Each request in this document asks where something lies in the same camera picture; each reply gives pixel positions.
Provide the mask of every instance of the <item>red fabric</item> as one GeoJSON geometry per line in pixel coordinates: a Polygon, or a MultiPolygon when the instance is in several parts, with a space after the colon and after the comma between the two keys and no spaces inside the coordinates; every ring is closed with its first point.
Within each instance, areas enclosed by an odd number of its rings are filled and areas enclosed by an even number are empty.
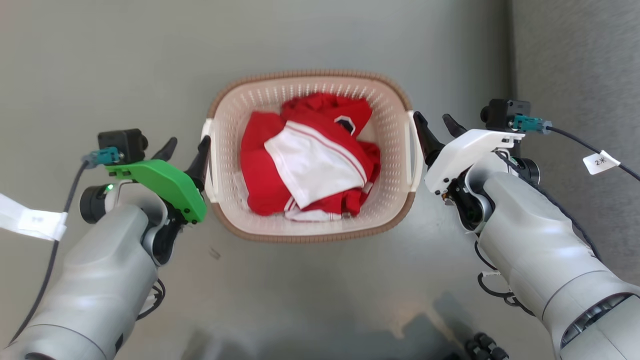
{"type": "MultiPolygon", "coordinates": [[[[282,113],[254,112],[249,119],[241,142],[240,166],[249,191],[248,205],[260,215],[281,213],[291,199],[264,142],[277,135],[287,120],[314,128],[327,139],[340,144],[353,154],[365,169],[368,182],[373,183],[380,174],[380,150],[356,137],[371,117],[371,108],[365,99],[353,100],[332,94],[313,94],[294,98],[282,105],[282,113]],[[353,125],[353,134],[336,120],[353,125]]],[[[321,209],[327,213],[357,215],[367,199],[362,189],[345,192],[316,201],[303,211],[321,209]]]]}

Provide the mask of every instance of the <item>beige basket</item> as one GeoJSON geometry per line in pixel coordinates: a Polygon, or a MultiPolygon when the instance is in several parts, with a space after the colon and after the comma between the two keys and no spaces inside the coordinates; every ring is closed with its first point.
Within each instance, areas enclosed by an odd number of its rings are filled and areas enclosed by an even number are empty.
{"type": "Polygon", "coordinates": [[[213,101],[202,129],[202,136],[209,135],[212,140],[205,191],[213,212],[229,231],[247,240],[307,243],[387,231],[409,212],[422,174],[422,153],[412,113],[402,90],[378,74],[304,70],[233,83],[213,101]],[[257,215],[243,200],[237,181],[240,143],[249,116],[254,110],[279,111],[283,102],[314,92],[365,97],[369,101],[373,115],[358,139],[380,147],[380,177],[357,217],[334,222],[293,222],[282,215],[257,215]]]}

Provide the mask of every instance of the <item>clothing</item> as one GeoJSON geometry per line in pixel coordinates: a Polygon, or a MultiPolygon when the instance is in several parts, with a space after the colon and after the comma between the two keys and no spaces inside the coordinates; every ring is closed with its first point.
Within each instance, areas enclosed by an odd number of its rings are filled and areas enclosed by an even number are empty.
{"type": "Polygon", "coordinates": [[[380,173],[378,146],[356,140],[371,112],[365,99],[313,94],[252,113],[240,155],[249,207],[297,221],[357,215],[380,173]]]}

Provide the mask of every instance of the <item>white basket handle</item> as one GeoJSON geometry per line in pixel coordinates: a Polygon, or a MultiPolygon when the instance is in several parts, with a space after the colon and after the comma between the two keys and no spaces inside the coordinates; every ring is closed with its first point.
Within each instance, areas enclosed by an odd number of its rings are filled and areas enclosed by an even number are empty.
{"type": "Polygon", "coordinates": [[[211,202],[218,202],[218,160],[215,156],[216,136],[214,134],[213,119],[207,119],[202,126],[200,139],[205,135],[211,137],[211,153],[209,154],[209,168],[205,176],[204,191],[211,202]]]}
{"type": "Polygon", "coordinates": [[[422,164],[424,158],[422,157],[422,149],[420,148],[420,138],[418,138],[418,129],[415,127],[413,121],[413,110],[407,111],[409,115],[409,123],[405,126],[404,132],[404,148],[406,151],[406,171],[407,182],[411,185],[411,192],[415,193],[420,185],[420,179],[422,178],[422,164]],[[411,168],[411,138],[413,138],[413,176],[411,168]]]}

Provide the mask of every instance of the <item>brown basket rim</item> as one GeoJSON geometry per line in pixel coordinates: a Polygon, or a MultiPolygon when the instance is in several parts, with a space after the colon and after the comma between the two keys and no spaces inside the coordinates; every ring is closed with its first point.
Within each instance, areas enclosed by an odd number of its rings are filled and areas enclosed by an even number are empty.
{"type": "MultiPolygon", "coordinates": [[[[286,79],[286,78],[310,78],[310,77],[342,77],[342,78],[359,78],[359,79],[368,79],[373,81],[379,81],[384,85],[387,85],[391,88],[400,98],[402,104],[404,105],[404,110],[409,111],[412,109],[411,102],[408,96],[404,93],[404,91],[398,86],[393,80],[390,78],[378,74],[375,72],[366,72],[366,71],[358,71],[358,70],[323,70],[323,69],[310,69],[310,70],[292,70],[292,71],[283,71],[283,72],[274,72],[270,74],[262,74],[256,76],[248,76],[237,81],[234,81],[227,85],[222,91],[218,93],[216,98],[211,103],[209,107],[209,111],[207,112],[207,118],[213,119],[218,110],[218,106],[222,99],[233,89],[248,83],[255,83],[259,81],[268,81],[268,80],[276,80],[276,79],[286,79]]],[[[415,192],[409,192],[407,194],[406,200],[404,202],[403,207],[400,209],[398,214],[391,219],[390,221],[378,225],[376,227],[372,227],[370,229],[358,230],[358,231],[350,231],[347,233],[337,233],[337,234],[326,234],[326,235],[310,235],[310,236],[278,236],[278,235],[260,235],[260,234],[252,234],[247,233],[246,231],[242,231],[238,229],[234,224],[229,221],[227,216],[222,211],[222,207],[219,203],[212,203],[211,207],[213,213],[218,217],[218,220],[229,230],[232,234],[243,238],[245,240],[251,241],[263,241],[263,242],[274,242],[274,243],[315,243],[315,242],[324,242],[324,241],[340,241],[340,240],[350,240],[356,238],[362,238],[364,236],[372,236],[375,234],[384,233],[385,231],[391,230],[397,224],[402,221],[413,204],[413,200],[415,198],[415,192]]]]}

